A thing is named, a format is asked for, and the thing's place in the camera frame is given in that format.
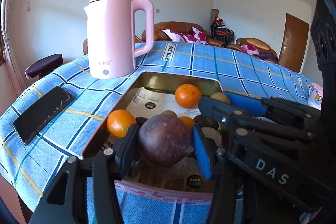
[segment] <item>floral pillow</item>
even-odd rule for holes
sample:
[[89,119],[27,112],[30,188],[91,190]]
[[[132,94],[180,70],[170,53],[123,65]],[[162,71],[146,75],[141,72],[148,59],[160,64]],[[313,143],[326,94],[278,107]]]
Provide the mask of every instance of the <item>floral pillow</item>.
[[195,27],[193,27],[193,32],[194,32],[194,37],[201,42],[202,44],[206,44],[207,43],[207,37],[204,33],[202,33],[200,30],[196,29]]
[[169,38],[171,39],[171,41],[173,42],[183,42],[185,43],[185,39],[184,37],[182,36],[181,33],[179,32],[176,32],[174,30],[169,30],[169,29],[165,29],[165,30],[162,30],[167,36],[169,36]]
[[183,38],[187,43],[194,43],[194,44],[201,44],[200,41],[198,41],[195,37],[193,37],[191,34],[189,33],[184,33],[183,34]]
[[240,47],[241,47],[241,51],[244,53],[247,53],[249,55],[259,55],[258,49],[251,44],[242,45]]

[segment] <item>pink electric kettle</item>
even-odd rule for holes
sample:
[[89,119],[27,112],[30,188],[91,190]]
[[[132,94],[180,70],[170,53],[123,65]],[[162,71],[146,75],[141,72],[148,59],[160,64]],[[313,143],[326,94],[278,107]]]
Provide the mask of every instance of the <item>pink electric kettle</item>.
[[[154,45],[154,7],[149,0],[90,0],[87,15],[87,46],[90,73],[108,79],[129,74],[135,57]],[[146,44],[134,49],[134,13],[146,14]]]

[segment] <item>blue plaid tablecloth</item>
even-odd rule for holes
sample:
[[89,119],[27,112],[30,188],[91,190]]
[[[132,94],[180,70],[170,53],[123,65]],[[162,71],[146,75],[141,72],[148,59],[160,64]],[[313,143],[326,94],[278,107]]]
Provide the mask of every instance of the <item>blue plaid tablecloth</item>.
[[[166,44],[155,42],[149,53],[137,57],[137,68],[132,73],[117,79],[93,78],[86,55],[64,64],[27,88],[0,117],[0,173],[32,211],[65,160],[71,155],[80,157],[103,118],[144,71],[216,79],[226,91],[307,104],[310,79],[280,65],[225,48],[188,43],[176,43],[173,60],[163,61]],[[14,120],[57,85],[72,93],[74,101],[29,145],[23,145],[13,128]],[[87,199],[89,220],[93,223],[91,182],[88,180]],[[204,223],[209,210],[208,205],[185,205],[181,209],[181,204],[147,200],[121,191],[118,198],[125,223]]]

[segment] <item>black smartphone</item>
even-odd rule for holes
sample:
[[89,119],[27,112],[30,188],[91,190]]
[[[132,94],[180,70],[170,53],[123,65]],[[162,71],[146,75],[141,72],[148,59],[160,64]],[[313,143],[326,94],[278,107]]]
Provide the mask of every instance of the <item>black smartphone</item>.
[[13,123],[23,144],[29,144],[36,134],[72,100],[71,93],[56,86],[23,112]]

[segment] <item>round stool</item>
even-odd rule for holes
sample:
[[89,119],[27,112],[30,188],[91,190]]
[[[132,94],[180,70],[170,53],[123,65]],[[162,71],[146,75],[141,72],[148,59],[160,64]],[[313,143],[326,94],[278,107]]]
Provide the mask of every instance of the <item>round stool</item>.
[[30,65],[26,71],[25,75],[27,79],[32,79],[39,76],[39,79],[48,75],[53,70],[57,69],[63,64],[62,54],[53,54],[36,61],[34,64]]

